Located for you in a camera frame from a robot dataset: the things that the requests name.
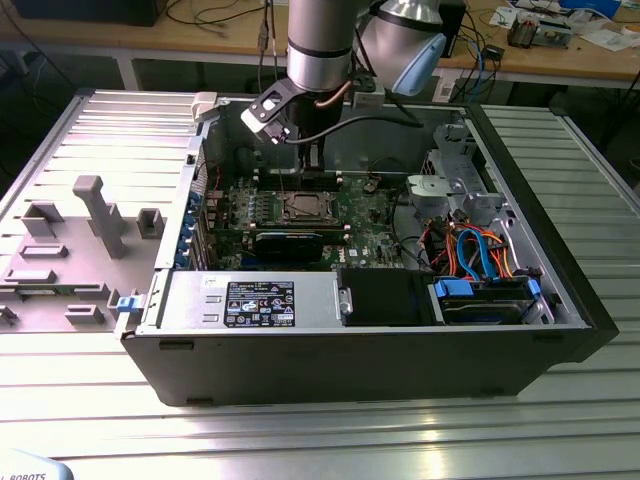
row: paper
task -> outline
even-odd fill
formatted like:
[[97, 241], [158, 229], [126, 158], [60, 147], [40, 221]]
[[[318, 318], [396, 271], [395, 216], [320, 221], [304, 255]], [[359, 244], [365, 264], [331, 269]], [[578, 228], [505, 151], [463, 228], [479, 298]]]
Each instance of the paper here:
[[489, 20], [489, 25], [496, 25], [509, 29], [516, 20], [516, 15], [518, 15], [517, 8], [498, 7], [496, 8], [493, 17], [491, 17], [491, 20]]
[[619, 33], [606, 29], [582, 35], [582, 38], [594, 45], [611, 50], [612, 52], [618, 52], [628, 47], [634, 47], [636, 43], [633, 38], [620, 35]]

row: power supply label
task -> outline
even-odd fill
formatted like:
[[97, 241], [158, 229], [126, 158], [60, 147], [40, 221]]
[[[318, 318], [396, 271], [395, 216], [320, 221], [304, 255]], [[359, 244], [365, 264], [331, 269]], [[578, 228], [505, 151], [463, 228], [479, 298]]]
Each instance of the power supply label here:
[[293, 327], [293, 282], [229, 282], [224, 324], [227, 327]]

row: blue cable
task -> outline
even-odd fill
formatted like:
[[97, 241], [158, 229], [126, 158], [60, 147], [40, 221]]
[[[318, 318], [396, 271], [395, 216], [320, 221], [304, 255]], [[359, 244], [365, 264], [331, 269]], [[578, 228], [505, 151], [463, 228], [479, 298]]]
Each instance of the blue cable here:
[[480, 275], [478, 275], [475, 270], [473, 270], [464, 259], [464, 239], [469, 235], [475, 235], [478, 240], [478, 249], [480, 250], [480, 260], [482, 261], [482, 268], [484, 269], [484, 273], [489, 278], [496, 279], [498, 275], [496, 271], [493, 269], [493, 265], [489, 260], [489, 248], [487, 247], [487, 243], [484, 240], [484, 237], [480, 232], [475, 230], [471, 230], [470, 228], [463, 230], [462, 233], [458, 236], [458, 245], [456, 246], [456, 254], [458, 255], [458, 262], [460, 266], [473, 277], [476, 282], [480, 281]]
[[473, 98], [477, 95], [478, 93], [478, 89], [480, 88], [480, 85], [482, 85], [482, 74], [484, 73], [484, 59], [482, 58], [482, 52], [480, 51], [480, 47], [478, 47], [478, 44], [476, 42], [474, 42], [473, 40], [471, 40], [470, 38], [465, 39], [468, 43], [470, 43], [473, 48], [475, 48], [476, 50], [476, 54], [477, 54], [477, 59], [478, 59], [478, 64], [480, 65], [480, 72], [478, 73], [478, 80], [476, 81], [476, 84], [473, 87], [473, 90], [471, 91], [471, 96], [469, 97], [469, 103], [471, 103], [471, 100], [473, 100]]

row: gray plastic block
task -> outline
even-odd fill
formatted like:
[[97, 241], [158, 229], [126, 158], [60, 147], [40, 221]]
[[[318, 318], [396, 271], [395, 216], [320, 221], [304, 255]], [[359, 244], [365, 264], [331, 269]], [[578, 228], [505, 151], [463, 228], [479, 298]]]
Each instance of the gray plastic block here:
[[73, 185], [73, 194], [80, 198], [89, 210], [94, 226], [111, 258], [122, 258], [126, 247], [120, 239], [122, 217], [111, 217], [109, 207], [102, 198], [102, 179], [96, 175], [80, 175]]
[[73, 325], [104, 323], [104, 316], [97, 305], [67, 305], [64, 316]]
[[73, 292], [81, 300], [106, 300], [111, 294], [106, 283], [101, 283], [93, 288], [76, 288]]
[[120, 300], [120, 292], [114, 288], [107, 299], [107, 310], [109, 310], [113, 318], [118, 318], [118, 309], [116, 308], [118, 306], [118, 300]]
[[0, 322], [12, 327], [16, 324], [18, 316], [6, 305], [0, 305]]
[[10, 270], [4, 277], [5, 282], [11, 283], [53, 283], [55, 280], [53, 270]]
[[64, 258], [69, 250], [60, 243], [38, 243], [23, 245], [19, 253], [22, 258]]
[[164, 233], [164, 220], [160, 210], [157, 208], [142, 208], [138, 213], [138, 230], [140, 230], [140, 236], [147, 239], [162, 238]]

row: floor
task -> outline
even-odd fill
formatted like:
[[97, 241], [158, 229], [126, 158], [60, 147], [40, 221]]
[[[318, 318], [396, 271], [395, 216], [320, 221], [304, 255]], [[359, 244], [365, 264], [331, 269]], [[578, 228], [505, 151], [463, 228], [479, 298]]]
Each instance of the floor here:
[[[52, 56], [78, 88], [121, 89], [115, 61], [96, 57]], [[30, 73], [19, 78], [12, 72], [0, 77], [0, 192], [4, 192], [47, 134], [55, 119], [73, 95], [73, 90], [57, 72], [37, 54], [30, 54]], [[204, 65], [198, 69], [188, 62], [140, 60], [136, 62], [146, 90], [255, 93], [255, 67], [244, 65]], [[265, 75], [264, 83], [272, 77]], [[429, 99], [435, 82], [420, 97]], [[568, 89], [520, 84], [511, 88], [496, 82], [487, 95], [474, 101], [511, 105], [552, 105], [563, 108], [595, 144], [615, 109], [617, 92], [604, 89]], [[611, 142], [605, 156], [631, 187], [640, 182], [640, 171], [629, 161], [640, 157], [640, 113], [629, 115], [627, 122]]]

